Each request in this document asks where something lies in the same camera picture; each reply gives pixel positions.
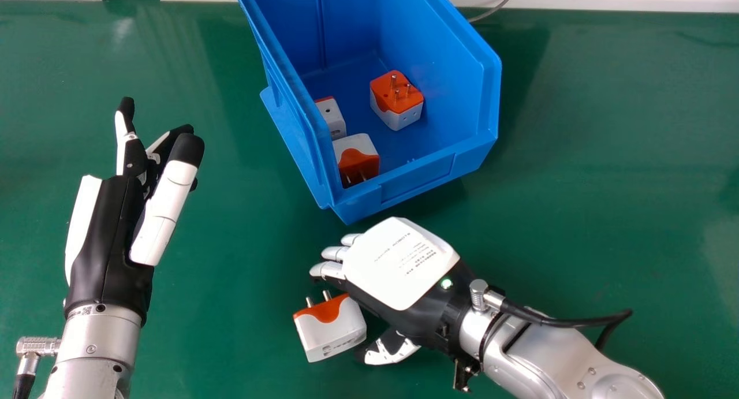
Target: robotic hand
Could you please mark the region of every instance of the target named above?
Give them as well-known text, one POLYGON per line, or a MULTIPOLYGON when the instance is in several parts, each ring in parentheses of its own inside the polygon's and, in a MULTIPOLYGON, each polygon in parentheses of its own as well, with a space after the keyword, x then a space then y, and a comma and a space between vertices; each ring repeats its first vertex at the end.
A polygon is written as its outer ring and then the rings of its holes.
POLYGON ((151 279, 174 232, 203 159, 203 139, 190 125, 144 149, 132 123, 134 101, 115 113, 116 176, 84 176, 69 222, 64 300, 57 338, 21 338, 13 399, 27 399, 40 357, 56 356, 45 399, 129 397, 151 279))
POLYGON ((365 364, 392 364, 420 347, 454 360, 454 388, 480 371, 520 399, 663 399, 657 386, 602 348, 630 310, 586 320, 550 318, 476 279, 459 254, 405 218, 388 218, 322 252, 312 278, 346 291, 390 328, 356 350, 365 364), (596 343, 577 328, 604 326, 596 343))

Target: blue storage bin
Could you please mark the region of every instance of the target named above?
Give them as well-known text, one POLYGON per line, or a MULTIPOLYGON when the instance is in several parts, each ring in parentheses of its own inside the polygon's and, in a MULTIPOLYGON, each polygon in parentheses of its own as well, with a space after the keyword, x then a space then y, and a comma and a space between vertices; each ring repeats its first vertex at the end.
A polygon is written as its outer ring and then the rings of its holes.
POLYGON ((238 0, 262 52, 266 105, 321 208, 356 222, 477 170, 497 138, 501 60, 448 0, 238 0), (399 70, 425 96, 390 130, 370 81, 399 70), (344 189, 315 99, 334 96, 367 133, 380 175, 344 189))

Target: silver metal forearm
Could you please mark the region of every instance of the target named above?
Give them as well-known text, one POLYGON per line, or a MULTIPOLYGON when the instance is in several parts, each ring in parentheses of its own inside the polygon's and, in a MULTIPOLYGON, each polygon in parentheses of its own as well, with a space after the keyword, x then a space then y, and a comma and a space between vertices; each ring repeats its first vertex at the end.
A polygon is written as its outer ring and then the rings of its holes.
POLYGON ((502 314, 499 294, 470 309, 460 346, 492 381, 519 399, 663 399, 651 380, 599 352, 575 329, 502 314))
POLYGON ((89 304, 69 314, 44 399, 129 397, 141 317, 114 305, 89 304))

